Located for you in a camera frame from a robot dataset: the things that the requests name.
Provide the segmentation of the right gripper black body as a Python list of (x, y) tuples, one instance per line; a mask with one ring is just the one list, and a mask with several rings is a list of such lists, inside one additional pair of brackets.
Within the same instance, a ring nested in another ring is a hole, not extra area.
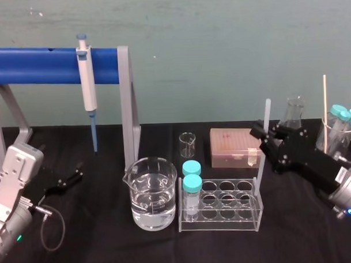
[(336, 176), (343, 166), (318, 150), (306, 129), (291, 129), (291, 134), (278, 147), (279, 165), (273, 166), (277, 174), (293, 172), (329, 195), (340, 186)]

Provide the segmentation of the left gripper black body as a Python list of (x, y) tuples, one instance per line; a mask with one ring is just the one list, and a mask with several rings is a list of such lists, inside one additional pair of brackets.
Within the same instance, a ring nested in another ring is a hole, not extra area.
[(46, 197), (62, 194), (63, 178), (55, 171), (41, 168), (37, 175), (24, 187), (22, 196), (29, 199), (33, 206), (39, 205)]

